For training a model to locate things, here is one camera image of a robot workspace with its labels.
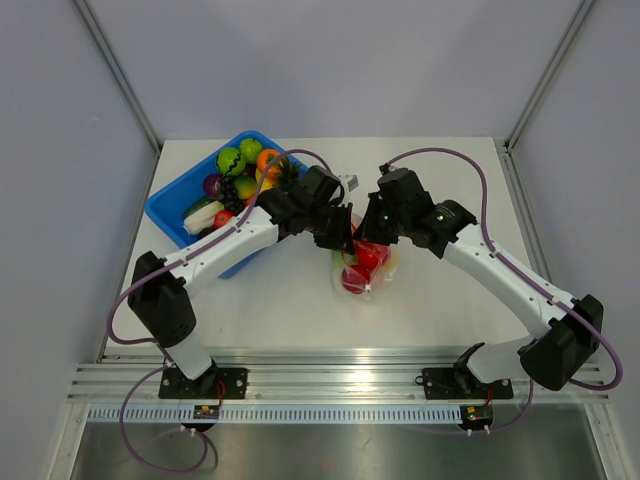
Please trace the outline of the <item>clear zip top bag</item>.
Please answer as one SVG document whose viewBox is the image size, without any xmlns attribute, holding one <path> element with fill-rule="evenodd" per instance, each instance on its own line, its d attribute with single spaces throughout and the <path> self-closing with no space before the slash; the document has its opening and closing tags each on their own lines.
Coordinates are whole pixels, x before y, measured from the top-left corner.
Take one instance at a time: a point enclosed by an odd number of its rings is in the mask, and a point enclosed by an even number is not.
<svg viewBox="0 0 640 480">
<path fill-rule="evenodd" d="M 355 240 L 354 253 L 333 252 L 332 283 L 338 294 L 371 299 L 394 279 L 399 256 L 392 246 Z"/>
</svg>

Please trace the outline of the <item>yellow lemon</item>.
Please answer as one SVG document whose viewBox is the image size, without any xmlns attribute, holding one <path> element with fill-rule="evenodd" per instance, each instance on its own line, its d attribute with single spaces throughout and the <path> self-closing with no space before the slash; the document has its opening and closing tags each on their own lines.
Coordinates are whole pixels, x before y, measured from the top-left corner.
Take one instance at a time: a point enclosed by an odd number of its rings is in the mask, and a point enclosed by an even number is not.
<svg viewBox="0 0 640 480">
<path fill-rule="evenodd" d="M 387 274 L 393 273 L 397 269 L 398 263 L 399 254 L 395 249 L 389 248 L 382 263 L 384 272 Z"/>
</svg>

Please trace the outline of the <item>green lettuce head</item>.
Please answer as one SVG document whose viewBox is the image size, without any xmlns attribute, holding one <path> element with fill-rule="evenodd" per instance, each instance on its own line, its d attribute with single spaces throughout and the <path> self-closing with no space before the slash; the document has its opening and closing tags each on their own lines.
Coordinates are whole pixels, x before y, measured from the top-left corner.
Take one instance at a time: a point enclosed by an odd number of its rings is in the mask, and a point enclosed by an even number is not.
<svg viewBox="0 0 640 480">
<path fill-rule="evenodd" d="M 357 257 L 355 255 L 350 255 L 344 252 L 333 252 L 332 261 L 333 264 L 339 268 L 350 267 L 358 263 Z"/>
</svg>

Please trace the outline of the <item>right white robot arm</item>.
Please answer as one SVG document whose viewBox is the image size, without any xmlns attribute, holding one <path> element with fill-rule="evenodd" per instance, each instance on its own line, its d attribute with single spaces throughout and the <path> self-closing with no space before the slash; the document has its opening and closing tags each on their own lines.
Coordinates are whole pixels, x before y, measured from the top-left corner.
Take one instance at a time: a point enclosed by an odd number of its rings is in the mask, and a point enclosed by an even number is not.
<svg viewBox="0 0 640 480">
<path fill-rule="evenodd" d="M 486 241 L 473 214 L 453 200 L 434 203 L 414 171 L 381 172 L 356 239 L 381 245 L 410 239 L 483 285 L 528 332 L 466 350 L 454 365 L 456 389 L 476 396 L 490 383 L 525 374 L 548 390 L 561 390 L 599 347 L 602 303 L 555 287 Z"/>
</svg>

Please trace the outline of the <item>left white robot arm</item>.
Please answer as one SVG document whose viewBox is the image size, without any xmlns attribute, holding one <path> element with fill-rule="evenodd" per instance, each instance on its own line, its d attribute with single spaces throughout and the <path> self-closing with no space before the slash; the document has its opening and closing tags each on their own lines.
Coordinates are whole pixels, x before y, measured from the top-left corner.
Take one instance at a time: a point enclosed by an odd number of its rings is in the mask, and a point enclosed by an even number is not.
<svg viewBox="0 0 640 480">
<path fill-rule="evenodd" d="M 163 379 L 170 387 L 184 398 L 221 397 L 242 378 L 239 369 L 220 372 L 198 338 L 193 297 L 247 258 L 303 232 L 320 248 L 352 252 L 349 191 L 349 180 L 312 166 L 289 187 L 259 193 L 239 218 L 191 246 L 138 258 L 127 304 L 168 360 Z"/>
</svg>

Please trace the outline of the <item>large red tomato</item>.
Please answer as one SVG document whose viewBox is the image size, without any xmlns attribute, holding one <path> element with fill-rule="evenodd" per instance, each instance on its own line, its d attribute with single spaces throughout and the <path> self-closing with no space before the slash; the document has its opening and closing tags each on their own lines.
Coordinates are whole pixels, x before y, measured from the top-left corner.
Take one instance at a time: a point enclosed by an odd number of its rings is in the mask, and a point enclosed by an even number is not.
<svg viewBox="0 0 640 480">
<path fill-rule="evenodd" d="M 385 245 L 356 242 L 355 254 L 360 266 L 368 270 L 376 270 L 388 262 L 391 249 Z"/>
</svg>

